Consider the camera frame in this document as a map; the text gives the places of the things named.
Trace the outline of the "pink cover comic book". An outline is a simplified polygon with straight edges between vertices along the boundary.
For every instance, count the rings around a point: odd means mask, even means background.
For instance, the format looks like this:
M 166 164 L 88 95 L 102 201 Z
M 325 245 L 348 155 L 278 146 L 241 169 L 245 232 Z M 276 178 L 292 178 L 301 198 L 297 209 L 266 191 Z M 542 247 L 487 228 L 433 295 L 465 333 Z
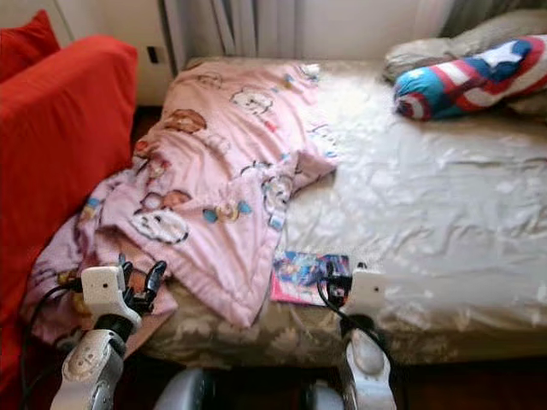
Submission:
M 273 281 L 270 300 L 279 303 L 325 306 L 318 281 L 321 277 L 320 264 L 324 259 L 350 259 L 348 256 L 318 255 L 305 251 L 281 251 L 273 259 Z M 326 300 L 336 308 L 345 300 Z

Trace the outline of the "silver left robot leg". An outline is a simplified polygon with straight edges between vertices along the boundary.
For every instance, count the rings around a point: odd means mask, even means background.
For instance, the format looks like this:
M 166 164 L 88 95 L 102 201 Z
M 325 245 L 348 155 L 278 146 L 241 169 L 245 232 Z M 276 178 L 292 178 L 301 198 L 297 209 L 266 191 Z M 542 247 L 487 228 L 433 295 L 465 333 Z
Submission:
M 185 368 L 168 380 L 153 410 L 209 410 L 215 398 L 215 380 L 204 368 Z

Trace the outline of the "silver robot leg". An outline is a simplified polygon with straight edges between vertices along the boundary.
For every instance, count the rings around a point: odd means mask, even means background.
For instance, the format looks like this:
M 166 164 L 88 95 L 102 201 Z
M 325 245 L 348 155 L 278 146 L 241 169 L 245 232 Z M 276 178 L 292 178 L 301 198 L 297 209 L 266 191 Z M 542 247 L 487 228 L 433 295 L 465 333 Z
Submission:
M 298 410 L 345 410 L 345 401 L 328 382 L 315 380 L 301 391 Z
M 215 380 L 204 368 L 185 368 L 168 380 L 153 410 L 209 410 L 215 398 Z

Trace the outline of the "silver right robot leg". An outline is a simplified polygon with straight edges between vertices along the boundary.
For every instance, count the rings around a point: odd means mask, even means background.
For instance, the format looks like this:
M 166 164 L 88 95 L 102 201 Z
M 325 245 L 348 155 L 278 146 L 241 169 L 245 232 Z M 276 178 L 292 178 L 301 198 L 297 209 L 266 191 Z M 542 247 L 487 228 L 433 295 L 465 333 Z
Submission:
M 345 410 L 345 401 L 328 382 L 315 380 L 301 391 L 298 410 Z

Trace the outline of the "bed with grey floral sheet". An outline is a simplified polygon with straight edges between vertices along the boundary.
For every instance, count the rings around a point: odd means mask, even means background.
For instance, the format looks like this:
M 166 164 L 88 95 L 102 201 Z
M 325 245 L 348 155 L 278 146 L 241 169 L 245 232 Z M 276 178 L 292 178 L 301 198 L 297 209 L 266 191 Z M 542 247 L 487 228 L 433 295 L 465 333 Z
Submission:
M 318 65 L 318 109 L 341 160 L 295 195 L 277 251 L 349 254 L 379 271 L 374 316 L 405 364 L 547 355 L 547 126 L 503 114 L 393 113 L 378 63 Z M 331 366 L 336 317 L 263 301 L 230 325 L 177 281 L 177 309 L 140 350 L 184 366 Z

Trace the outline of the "pink cartoon print blanket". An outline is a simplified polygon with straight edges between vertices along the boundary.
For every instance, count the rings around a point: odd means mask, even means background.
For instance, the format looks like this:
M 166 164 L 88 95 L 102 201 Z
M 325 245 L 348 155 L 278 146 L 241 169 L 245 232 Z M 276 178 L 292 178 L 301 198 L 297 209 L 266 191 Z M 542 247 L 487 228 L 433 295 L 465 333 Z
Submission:
M 89 296 L 59 292 L 86 268 L 167 263 L 230 325 L 257 320 L 294 192 L 335 171 L 318 109 L 321 68 L 209 60 L 181 72 L 132 165 L 93 189 L 32 266 L 21 315 L 44 343 L 93 325 Z

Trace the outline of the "red cushion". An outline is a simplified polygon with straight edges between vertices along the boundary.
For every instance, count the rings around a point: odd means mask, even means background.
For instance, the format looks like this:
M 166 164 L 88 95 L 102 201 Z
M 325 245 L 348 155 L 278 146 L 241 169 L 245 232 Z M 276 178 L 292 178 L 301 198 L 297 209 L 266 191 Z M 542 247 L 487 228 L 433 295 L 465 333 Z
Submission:
M 32 265 L 99 181 L 129 167 L 138 52 L 82 38 L 31 65 L 3 64 L 0 110 L 0 410 L 16 410 L 17 315 Z
M 34 66 L 60 50 L 44 10 L 39 10 L 24 25 L 0 30 L 0 81 L 7 82 L 16 74 Z

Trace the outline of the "star striped bolster pillow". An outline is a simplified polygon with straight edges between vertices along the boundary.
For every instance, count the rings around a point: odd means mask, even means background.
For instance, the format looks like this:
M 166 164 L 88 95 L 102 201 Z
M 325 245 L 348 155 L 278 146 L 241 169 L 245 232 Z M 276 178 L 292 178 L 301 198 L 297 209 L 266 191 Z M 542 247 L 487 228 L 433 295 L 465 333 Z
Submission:
M 532 35 L 400 74 L 393 101 L 396 113 L 411 120 L 445 120 L 544 90 L 547 35 Z

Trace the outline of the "grey floral pillow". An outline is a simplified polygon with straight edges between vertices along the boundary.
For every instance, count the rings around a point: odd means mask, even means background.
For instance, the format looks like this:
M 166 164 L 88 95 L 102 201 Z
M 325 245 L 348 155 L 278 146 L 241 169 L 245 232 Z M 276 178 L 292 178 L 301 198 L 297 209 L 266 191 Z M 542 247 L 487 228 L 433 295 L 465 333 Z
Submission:
M 470 57 L 497 44 L 532 35 L 547 35 L 547 9 L 504 13 L 462 32 L 456 38 L 427 38 L 398 44 L 385 56 L 383 75 L 393 82 L 394 90 L 396 79 L 409 70 Z M 547 90 L 524 97 L 503 99 L 492 107 L 497 105 L 507 106 L 513 113 L 547 124 Z

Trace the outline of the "grey curtain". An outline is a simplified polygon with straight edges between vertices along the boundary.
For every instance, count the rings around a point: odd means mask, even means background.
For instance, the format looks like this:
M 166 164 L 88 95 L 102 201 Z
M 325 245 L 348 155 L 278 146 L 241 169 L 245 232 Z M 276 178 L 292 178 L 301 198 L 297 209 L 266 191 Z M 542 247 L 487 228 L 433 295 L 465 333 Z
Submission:
M 297 0 L 160 0 L 174 69 L 195 57 L 297 59 Z
M 547 0 L 453 0 L 440 36 L 453 38 L 491 17 L 515 10 L 536 9 L 547 9 Z

